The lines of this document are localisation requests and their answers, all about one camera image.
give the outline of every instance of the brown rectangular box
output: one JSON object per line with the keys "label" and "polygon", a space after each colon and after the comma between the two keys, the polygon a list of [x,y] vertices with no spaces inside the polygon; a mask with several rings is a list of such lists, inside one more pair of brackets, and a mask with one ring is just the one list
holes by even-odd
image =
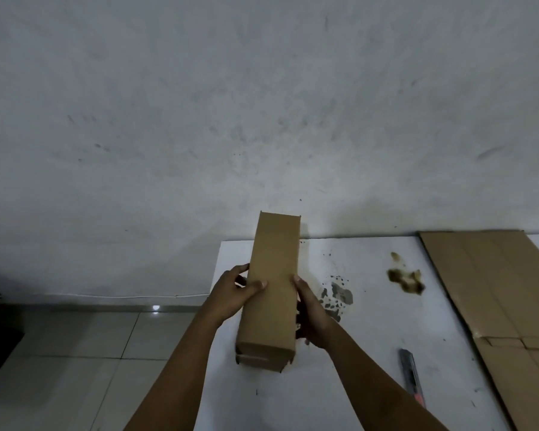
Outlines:
{"label": "brown rectangular box", "polygon": [[518,431],[539,431],[539,249],[523,231],[420,233]]}
{"label": "brown rectangular box", "polygon": [[236,361],[281,372],[295,356],[300,216],[260,213],[249,263],[248,282],[267,280],[241,313]]}

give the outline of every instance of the person's hand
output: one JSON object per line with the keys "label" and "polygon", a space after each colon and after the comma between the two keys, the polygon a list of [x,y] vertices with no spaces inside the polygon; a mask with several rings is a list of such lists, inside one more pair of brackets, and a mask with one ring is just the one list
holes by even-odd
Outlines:
{"label": "person's hand", "polygon": [[202,305],[201,311],[204,315],[218,326],[234,316],[249,298],[266,288],[267,281],[247,283],[240,274],[248,269],[249,263],[225,271]]}
{"label": "person's hand", "polygon": [[336,325],[336,321],[325,312],[308,284],[299,275],[295,274],[292,282],[301,299],[298,303],[300,328],[296,331],[295,338],[306,338],[315,346],[327,350],[330,332]]}

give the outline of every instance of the person's left arm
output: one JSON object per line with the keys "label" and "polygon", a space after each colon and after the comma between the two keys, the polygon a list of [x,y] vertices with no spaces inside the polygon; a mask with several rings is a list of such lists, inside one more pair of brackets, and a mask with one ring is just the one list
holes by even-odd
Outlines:
{"label": "person's left arm", "polygon": [[223,273],[124,431],[194,429],[217,329],[267,285],[246,286],[240,274],[248,268],[245,264]]}

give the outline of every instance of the white wall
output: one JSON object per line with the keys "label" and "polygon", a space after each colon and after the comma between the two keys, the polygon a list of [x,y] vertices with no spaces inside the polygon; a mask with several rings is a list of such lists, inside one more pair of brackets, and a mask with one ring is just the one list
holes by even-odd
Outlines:
{"label": "white wall", "polygon": [[3,292],[206,292],[259,210],[539,230],[539,0],[0,0]]}

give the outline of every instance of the person's right arm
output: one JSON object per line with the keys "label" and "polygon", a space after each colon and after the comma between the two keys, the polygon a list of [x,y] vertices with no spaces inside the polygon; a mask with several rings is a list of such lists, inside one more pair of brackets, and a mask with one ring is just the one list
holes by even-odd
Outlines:
{"label": "person's right arm", "polygon": [[446,431],[327,315],[305,281],[293,281],[302,300],[299,337],[327,351],[364,429]]}

